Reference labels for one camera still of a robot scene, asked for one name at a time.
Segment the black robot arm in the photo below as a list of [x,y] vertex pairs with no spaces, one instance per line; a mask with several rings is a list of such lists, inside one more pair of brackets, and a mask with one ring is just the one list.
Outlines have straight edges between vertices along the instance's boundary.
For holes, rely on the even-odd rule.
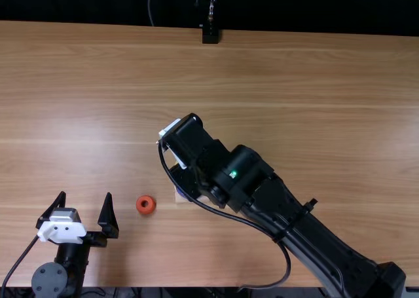
[[190,114],[160,132],[160,146],[179,164],[171,178],[188,196],[207,196],[270,231],[336,298],[400,298],[405,273],[393,262],[376,264],[337,238],[301,204],[274,170],[243,145],[228,151]]
[[57,244],[58,251],[54,262],[41,265],[33,274],[37,298],[80,297],[90,248],[104,248],[108,238],[118,238],[111,193],[106,194],[98,224],[101,231],[85,231],[76,209],[65,207],[64,192],[38,219],[39,238]]

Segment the black clamp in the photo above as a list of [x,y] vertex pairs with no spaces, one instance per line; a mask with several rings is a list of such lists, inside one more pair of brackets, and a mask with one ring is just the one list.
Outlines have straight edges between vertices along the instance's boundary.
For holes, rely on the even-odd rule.
[[285,236],[287,236],[287,234],[295,226],[295,224],[314,209],[314,206],[317,204],[317,202],[318,201],[316,199],[312,198],[310,202],[307,202],[306,204],[304,204],[304,206],[300,209],[300,211],[296,214],[296,216],[288,223],[286,228],[284,228],[279,234],[277,234],[272,239],[272,241],[277,244]]

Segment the green led light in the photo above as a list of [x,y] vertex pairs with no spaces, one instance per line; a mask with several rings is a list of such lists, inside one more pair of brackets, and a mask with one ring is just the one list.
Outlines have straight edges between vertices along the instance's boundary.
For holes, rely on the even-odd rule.
[[237,171],[236,170],[232,170],[231,173],[229,174],[230,178],[234,179],[237,176]]

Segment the orange ring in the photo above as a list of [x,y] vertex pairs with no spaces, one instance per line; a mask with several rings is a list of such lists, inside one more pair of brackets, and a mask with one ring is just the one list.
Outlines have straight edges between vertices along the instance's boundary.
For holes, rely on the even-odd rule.
[[137,199],[137,211],[143,215],[149,215],[156,209],[156,201],[149,195],[143,195]]

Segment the black wire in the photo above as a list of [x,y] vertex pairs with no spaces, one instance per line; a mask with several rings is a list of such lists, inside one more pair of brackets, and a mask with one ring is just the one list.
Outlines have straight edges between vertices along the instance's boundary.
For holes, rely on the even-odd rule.
[[[166,161],[164,160],[164,155],[163,155],[163,144],[162,144],[162,140],[160,140],[158,142],[158,156],[160,157],[160,163],[163,166],[164,171],[166,172],[166,174],[168,175],[169,179],[172,181],[172,183],[181,190],[181,192],[192,202],[194,202],[196,205],[198,205],[199,207],[220,215],[222,217],[228,218],[228,219],[232,219],[233,221],[238,221],[239,223],[243,223],[245,225],[248,225],[250,227],[253,227],[254,229],[257,229],[258,231],[264,233],[265,235],[269,236],[269,238],[271,238],[272,240],[276,240],[276,237],[274,234],[272,234],[269,230],[265,229],[264,227],[260,226],[259,224],[256,224],[252,221],[249,221],[247,219],[235,216],[235,215],[231,215],[225,212],[222,212],[220,210],[216,210],[215,208],[212,208],[211,206],[208,206],[202,202],[200,202],[199,200],[193,198],[190,194],[188,194],[188,192],[186,192],[185,190],[183,190],[183,188],[176,182],[176,180],[173,178],[172,174],[170,173],[170,170],[168,168],[168,165],[166,164]],[[199,181],[199,177],[197,174],[195,174],[195,178],[197,181]],[[285,273],[284,275],[281,277],[280,280],[278,280],[277,282],[271,283],[271,284],[267,284],[267,285],[260,285],[260,286],[256,286],[256,285],[243,285],[241,286],[238,291],[241,291],[244,288],[249,288],[249,289],[270,289],[270,288],[275,288],[279,285],[282,285],[283,283],[285,283],[287,281],[287,279],[289,278],[289,275],[291,274],[291,258],[289,257],[288,251],[285,248],[285,246],[282,244],[281,241],[274,241],[281,249],[283,256],[285,257],[285,262],[287,264],[286,268],[285,268]]]
[[94,291],[94,290],[89,290],[89,291],[85,291],[84,293],[82,293],[80,295],[80,297],[81,296],[84,296],[84,295],[87,295],[88,293],[97,293],[99,296],[102,296],[102,297],[105,297],[106,296],[106,291],[103,288],[96,287],[96,289],[100,290],[101,293],[98,293],[97,291]]
[[5,298],[6,293],[6,285],[9,281],[9,278],[12,276],[13,272],[18,268],[19,264],[22,262],[22,260],[25,258],[27,253],[32,249],[33,245],[38,241],[38,236],[35,236],[35,238],[31,241],[29,246],[25,249],[25,251],[20,255],[19,259],[13,264],[12,268],[10,269],[9,273],[7,273],[5,280],[3,281],[3,285],[1,285],[1,295],[0,298]]

